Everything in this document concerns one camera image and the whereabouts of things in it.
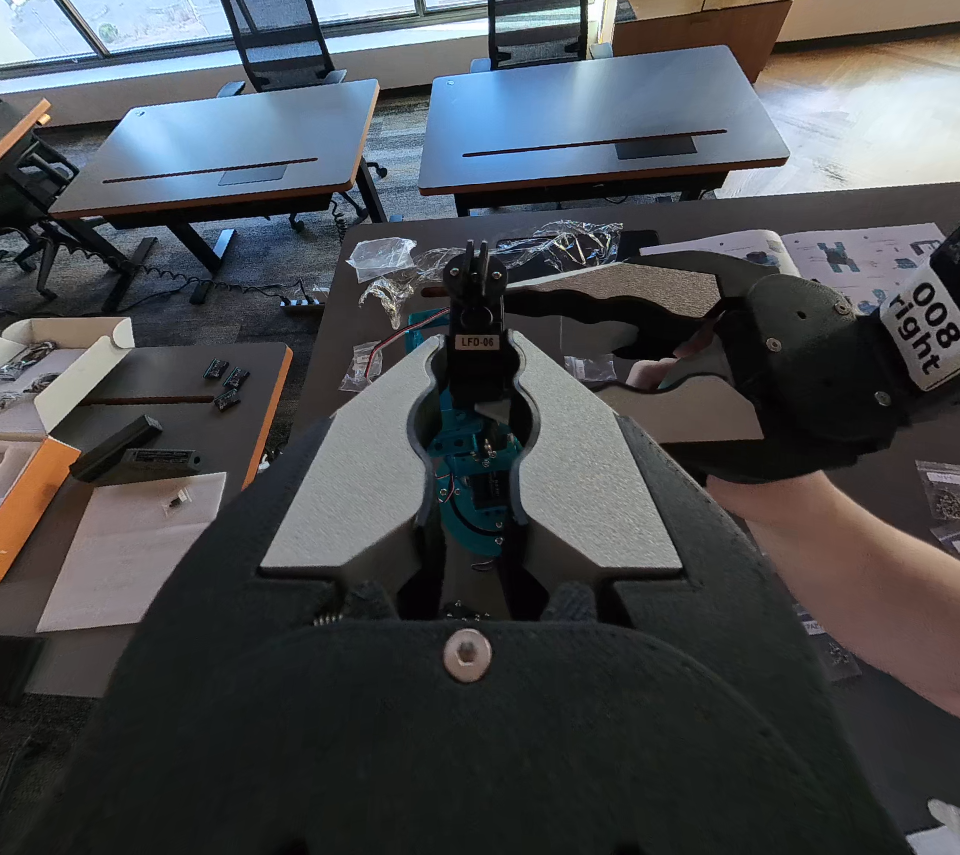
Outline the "white open cardboard box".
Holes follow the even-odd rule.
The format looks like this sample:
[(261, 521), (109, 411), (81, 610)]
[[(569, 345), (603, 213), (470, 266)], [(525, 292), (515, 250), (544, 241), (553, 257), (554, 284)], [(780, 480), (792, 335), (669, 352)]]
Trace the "white open cardboard box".
[(56, 378), (2, 411), (4, 441), (41, 441), (51, 435), (136, 346), (129, 316), (37, 317), (14, 322), (2, 332), (2, 365), (44, 342), (54, 343), (54, 350), (17, 379), (2, 381), (2, 393), (22, 393), (48, 373)]

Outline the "dark grey desk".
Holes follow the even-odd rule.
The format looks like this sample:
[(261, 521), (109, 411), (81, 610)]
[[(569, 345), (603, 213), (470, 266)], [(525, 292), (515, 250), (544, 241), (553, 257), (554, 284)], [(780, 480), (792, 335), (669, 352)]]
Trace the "dark grey desk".
[[(350, 398), (339, 386), (354, 345), (379, 341), (391, 329), (378, 300), (361, 306), (361, 286), (346, 258), (361, 240), (411, 238), (423, 249), (452, 248), (467, 239), (522, 238), (555, 221), (621, 223), (651, 230), (664, 244), (746, 229), (780, 235), (830, 229), (936, 224), (948, 235), (958, 224), (958, 184), (625, 204), (563, 212), (508, 211), (351, 230), (337, 261), (331, 296), (318, 329), (292, 428), (296, 439)], [(834, 484), (871, 513), (938, 547), (916, 462), (958, 465), (958, 414), (899, 433), (891, 447), (830, 474)], [(827, 685), (870, 785), (906, 834), (938, 826), (928, 801), (958, 805), (958, 719), (927, 703), (888, 675), (861, 666), (861, 675)]]

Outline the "person's right hand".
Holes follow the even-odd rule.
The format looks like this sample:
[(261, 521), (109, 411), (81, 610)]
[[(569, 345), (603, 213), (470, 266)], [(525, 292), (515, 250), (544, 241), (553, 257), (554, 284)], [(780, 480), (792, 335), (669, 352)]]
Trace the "person's right hand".
[(630, 369), (627, 386), (641, 392), (662, 392), (698, 377), (731, 378), (722, 342), (713, 331), (697, 333), (668, 357), (638, 360)]

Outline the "orange-edged office desk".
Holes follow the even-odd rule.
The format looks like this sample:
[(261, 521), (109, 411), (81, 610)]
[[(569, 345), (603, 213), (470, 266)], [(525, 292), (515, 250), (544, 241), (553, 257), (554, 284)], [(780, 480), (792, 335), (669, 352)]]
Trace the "orange-edged office desk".
[(29, 138), (38, 127), (46, 126), (50, 119), (51, 102), (42, 97), (29, 109), (21, 109), (1, 99), (1, 160)]

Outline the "small dark side desk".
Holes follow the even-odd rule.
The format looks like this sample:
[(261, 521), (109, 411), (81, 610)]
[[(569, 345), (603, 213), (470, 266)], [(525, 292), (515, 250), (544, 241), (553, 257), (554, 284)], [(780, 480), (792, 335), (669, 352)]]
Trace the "small dark side desk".
[[(206, 381), (211, 360), (229, 361), (218, 381)], [(225, 507), (257, 476), (283, 386), (293, 362), (284, 343), (134, 348), (56, 428), (54, 436), (82, 452), (135, 417), (161, 423), (156, 445), (194, 449), (200, 470), (225, 473)], [(247, 369), (241, 402), (219, 411), (212, 400), (231, 371)], [(2, 636), (33, 638), (94, 488), (67, 477), (1, 586)], [(97, 698), (134, 627), (116, 625), (48, 634), (35, 650), (25, 694)]]

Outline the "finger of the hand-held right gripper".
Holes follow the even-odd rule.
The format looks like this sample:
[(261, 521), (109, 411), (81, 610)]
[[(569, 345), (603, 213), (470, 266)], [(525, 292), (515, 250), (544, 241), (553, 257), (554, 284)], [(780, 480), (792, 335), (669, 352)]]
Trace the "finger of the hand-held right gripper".
[(754, 405), (737, 390), (721, 344), (653, 367), (662, 377), (657, 386), (612, 382), (594, 393), (658, 443), (763, 440)]
[(714, 274), (627, 261), (512, 282), (504, 295), (507, 314), (627, 325), (634, 338), (615, 354), (632, 359), (672, 354), (721, 303)]

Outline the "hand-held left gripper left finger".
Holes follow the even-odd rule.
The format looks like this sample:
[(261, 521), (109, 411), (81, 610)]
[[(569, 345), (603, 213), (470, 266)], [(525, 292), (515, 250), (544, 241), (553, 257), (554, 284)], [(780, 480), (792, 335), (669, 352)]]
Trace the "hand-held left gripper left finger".
[(447, 538), (426, 449), (442, 428), (446, 340), (428, 337), (341, 406), (259, 565), (343, 591), (378, 584), (398, 614), (443, 619)]

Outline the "orange box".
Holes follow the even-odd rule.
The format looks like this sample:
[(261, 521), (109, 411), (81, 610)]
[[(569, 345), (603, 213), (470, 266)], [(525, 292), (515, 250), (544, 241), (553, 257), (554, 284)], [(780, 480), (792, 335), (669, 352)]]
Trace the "orange box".
[(52, 437), (1, 441), (1, 579), (4, 579), (81, 452)]

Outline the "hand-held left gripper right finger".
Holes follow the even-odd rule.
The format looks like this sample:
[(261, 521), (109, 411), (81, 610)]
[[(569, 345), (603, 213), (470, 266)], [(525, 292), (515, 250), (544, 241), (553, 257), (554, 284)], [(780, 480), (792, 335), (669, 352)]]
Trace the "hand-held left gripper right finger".
[(538, 618), (542, 594), (564, 583), (601, 594), (618, 583), (686, 589), (683, 561), (614, 410), (522, 333), (507, 339), (518, 359), (513, 400), (530, 426), (510, 475), (520, 549), (497, 563), (495, 619)]

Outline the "open instruction booklet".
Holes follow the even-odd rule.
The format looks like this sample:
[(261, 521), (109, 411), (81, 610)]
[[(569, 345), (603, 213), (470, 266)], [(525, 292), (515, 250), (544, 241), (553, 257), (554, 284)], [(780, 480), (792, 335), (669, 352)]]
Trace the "open instruction booklet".
[(642, 255), (693, 250), (726, 254), (819, 282), (870, 314), (906, 285), (945, 239), (933, 223), (864, 229), (823, 229), (778, 235), (748, 229), (649, 246)]

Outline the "clear plastic bag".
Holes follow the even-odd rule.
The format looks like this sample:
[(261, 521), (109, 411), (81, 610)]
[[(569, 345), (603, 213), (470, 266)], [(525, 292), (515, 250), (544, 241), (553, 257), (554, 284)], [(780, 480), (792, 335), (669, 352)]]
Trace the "clear plastic bag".
[(408, 237), (383, 237), (362, 240), (352, 250), (346, 263), (351, 266), (360, 284), (414, 268), (412, 252), (417, 242)]

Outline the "black rectangular adapter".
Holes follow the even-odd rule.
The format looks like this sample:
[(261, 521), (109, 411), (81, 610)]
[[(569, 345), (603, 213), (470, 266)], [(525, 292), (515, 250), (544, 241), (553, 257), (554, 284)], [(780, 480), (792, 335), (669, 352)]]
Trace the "black rectangular adapter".
[(69, 475), (89, 485), (117, 486), (198, 474), (202, 458), (197, 451), (147, 445), (161, 434), (162, 424), (158, 420), (140, 415), (81, 454), (70, 466)]

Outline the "blue toy robot arm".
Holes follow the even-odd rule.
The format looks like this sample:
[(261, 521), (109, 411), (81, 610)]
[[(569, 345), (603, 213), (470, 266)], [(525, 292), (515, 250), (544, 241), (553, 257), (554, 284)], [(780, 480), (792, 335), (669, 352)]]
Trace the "blue toy robot arm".
[(426, 445), (433, 466), (440, 521), (462, 548), (490, 569), (515, 525), (510, 470), (522, 453), (510, 427), (510, 402), (456, 405), (450, 384), (438, 393), (438, 430)]

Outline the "black servo motor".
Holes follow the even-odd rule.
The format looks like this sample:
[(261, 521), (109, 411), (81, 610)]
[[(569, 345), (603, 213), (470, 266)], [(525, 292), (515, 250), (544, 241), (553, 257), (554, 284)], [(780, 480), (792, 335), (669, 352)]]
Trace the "black servo motor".
[(509, 397), (519, 357), (505, 326), (508, 270), (486, 240), (469, 239), (442, 273), (449, 298), (447, 387), (456, 409)]

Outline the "grey office desk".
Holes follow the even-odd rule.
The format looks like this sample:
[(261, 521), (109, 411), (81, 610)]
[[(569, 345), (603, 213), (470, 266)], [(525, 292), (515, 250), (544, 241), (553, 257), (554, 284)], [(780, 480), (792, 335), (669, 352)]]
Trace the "grey office desk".
[(234, 232), (212, 248), (194, 223), (322, 211), (353, 187), (385, 223), (363, 158), (378, 92), (368, 79), (132, 108), (50, 216), (166, 226), (213, 276)]
[(726, 45), (463, 73), (431, 90), (417, 188), (473, 209), (697, 199), (789, 149)]

